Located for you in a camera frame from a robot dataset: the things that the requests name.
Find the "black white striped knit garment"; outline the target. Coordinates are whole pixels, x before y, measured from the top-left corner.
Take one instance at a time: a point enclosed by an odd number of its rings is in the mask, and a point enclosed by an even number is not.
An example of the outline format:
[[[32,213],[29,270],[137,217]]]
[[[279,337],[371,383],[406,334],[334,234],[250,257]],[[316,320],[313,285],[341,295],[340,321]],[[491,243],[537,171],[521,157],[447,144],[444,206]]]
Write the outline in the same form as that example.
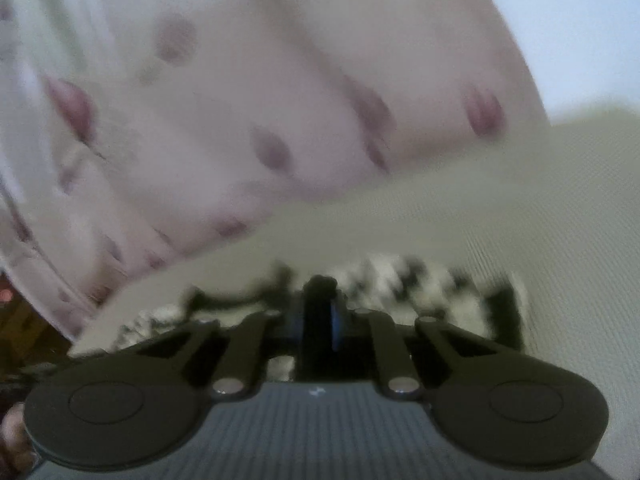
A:
[[[520,278],[502,274],[480,281],[468,272],[421,259],[375,254],[328,271],[348,310],[382,311],[410,326],[417,318],[439,320],[514,350],[525,349],[528,298]],[[240,324],[247,315],[283,311],[302,290],[295,271],[278,263],[245,292],[213,295],[194,288],[174,304],[141,311],[119,327],[113,351],[168,333],[191,321]]]

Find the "pink leaf-print quilt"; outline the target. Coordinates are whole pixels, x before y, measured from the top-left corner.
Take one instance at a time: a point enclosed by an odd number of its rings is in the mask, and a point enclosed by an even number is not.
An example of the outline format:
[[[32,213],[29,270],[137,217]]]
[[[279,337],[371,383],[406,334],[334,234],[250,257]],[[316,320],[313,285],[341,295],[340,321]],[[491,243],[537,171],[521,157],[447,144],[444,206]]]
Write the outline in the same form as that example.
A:
[[[66,338],[127,282],[547,119],[492,0],[1,0],[1,265]]]

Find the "beige textured bed sheet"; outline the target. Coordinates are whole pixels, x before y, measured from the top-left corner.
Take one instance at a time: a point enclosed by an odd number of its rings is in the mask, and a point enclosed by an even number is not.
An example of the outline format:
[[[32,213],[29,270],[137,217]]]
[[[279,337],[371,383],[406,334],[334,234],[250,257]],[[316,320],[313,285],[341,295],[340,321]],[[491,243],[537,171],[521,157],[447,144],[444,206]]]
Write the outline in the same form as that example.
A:
[[[416,257],[480,280],[513,273],[528,298],[526,347],[608,401],[597,464],[639,474],[639,118],[602,110],[470,151],[334,203],[289,206],[246,237],[119,289],[74,345],[191,287],[237,292],[277,262],[300,280],[374,256]]]

